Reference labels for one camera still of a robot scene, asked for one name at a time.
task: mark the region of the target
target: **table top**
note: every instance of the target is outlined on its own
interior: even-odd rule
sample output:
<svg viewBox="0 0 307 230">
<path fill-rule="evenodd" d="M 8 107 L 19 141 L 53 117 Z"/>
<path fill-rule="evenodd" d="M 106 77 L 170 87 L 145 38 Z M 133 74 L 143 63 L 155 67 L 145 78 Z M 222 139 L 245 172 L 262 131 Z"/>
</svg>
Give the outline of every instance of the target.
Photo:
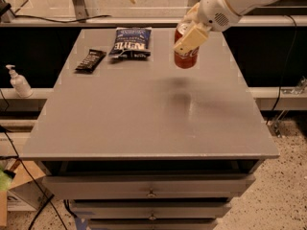
<svg viewBox="0 0 307 230">
<path fill-rule="evenodd" d="M 174 64 L 174 29 L 153 29 L 147 60 L 105 57 L 115 29 L 82 30 L 20 156 L 45 160 L 265 159 L 278 150 L 224 40 L 210 34 L 197 65 Z"/>
</svg>

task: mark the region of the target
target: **drawer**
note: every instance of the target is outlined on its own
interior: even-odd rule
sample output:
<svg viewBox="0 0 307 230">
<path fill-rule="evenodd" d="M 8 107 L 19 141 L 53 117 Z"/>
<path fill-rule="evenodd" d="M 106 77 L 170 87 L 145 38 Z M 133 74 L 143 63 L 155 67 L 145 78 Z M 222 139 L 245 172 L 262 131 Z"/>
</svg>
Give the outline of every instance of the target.
<svg viewBox="0 0 307 230">
<path fill-rule="evenodd" d="M 211 219 L 90 220 L 91 230 L 212 230 L 218 225 Z"/>
<path fill-rule="evenodd" d="M 229 203 L 196 201 L 77 202 L 71 210 L 80 219 L 215 219 L 230 209 Z"/>
<path fill-rule="evenodd" d="M 164 176 L 47 176 L 43 184 L 59 199 L 182 198 L 240 196 L 252 174 Z"/>
</svg>

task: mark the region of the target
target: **bottle cap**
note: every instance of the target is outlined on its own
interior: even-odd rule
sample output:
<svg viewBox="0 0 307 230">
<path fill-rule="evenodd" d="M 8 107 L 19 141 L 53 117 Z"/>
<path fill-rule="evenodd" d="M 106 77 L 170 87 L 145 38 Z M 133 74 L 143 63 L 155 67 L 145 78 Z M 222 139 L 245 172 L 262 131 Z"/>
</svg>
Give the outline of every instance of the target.
<svg viewBox="0 0 307 230">
<path fill-rule="evenodd" d="M 14 65 L 6 65 L 6 67 L 10 70 L 9 73 L 11 75 L 11 78 L 16 78 L 18 74 L 14 70 L 15 66 Z"/>
</svg>

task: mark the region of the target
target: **drawer handle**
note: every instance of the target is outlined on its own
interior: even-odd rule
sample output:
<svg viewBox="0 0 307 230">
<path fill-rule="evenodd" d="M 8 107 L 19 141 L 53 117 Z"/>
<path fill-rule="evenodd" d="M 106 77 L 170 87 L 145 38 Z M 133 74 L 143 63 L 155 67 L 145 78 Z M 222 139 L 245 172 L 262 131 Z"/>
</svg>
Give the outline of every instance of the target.
<svg viewBox="0 0 307 230">
<path fill-rule="evenodd" d="M 154 216 L 154 214 L 152 214 L 152 215 L 149 217 L 149 220 L 156 220 L 156 217 Z"/>
<path fill-rule="evenodd" d="M 155 198 L 156 194 L 154 194 L 153 190 L 150 190 L 150 192 L 147 194 L 148 198 Z"/>
</svg>

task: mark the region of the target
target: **bottle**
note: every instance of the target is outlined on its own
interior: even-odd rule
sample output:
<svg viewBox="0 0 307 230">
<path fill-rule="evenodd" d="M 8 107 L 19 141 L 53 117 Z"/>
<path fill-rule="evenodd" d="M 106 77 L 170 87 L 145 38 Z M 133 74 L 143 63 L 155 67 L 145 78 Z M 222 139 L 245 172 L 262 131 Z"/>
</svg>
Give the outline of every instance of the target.
<svg viewBox="0 0 307 230">
<path fill-rule="evenodd" d="M 15 67 L 14 65 L 7 65 L 6 67 L 10 70 L 11 85 L 16 90 L 17 94 L 21 98 L 30 97 L 33 94 L 33 89 L 28 84 L 25 77 L 17 74 L 16 71 L 13 70 Z"/>
<path fill-rule="evenodd" d="M 175 31 L 175 43 L 183 36 L 188 26 L 189 26 L 189 23 L 187 22 L 178 23 L 176 31 Z M 194 50 L 191 50 L 186 54 L 179 54 L 177 52 L 174 52 L 175 64 L 178 67 L 183 68 L 183 69 L 193 67 L 198 60 L 199 48 L 200 47 Z"/>
</svg>

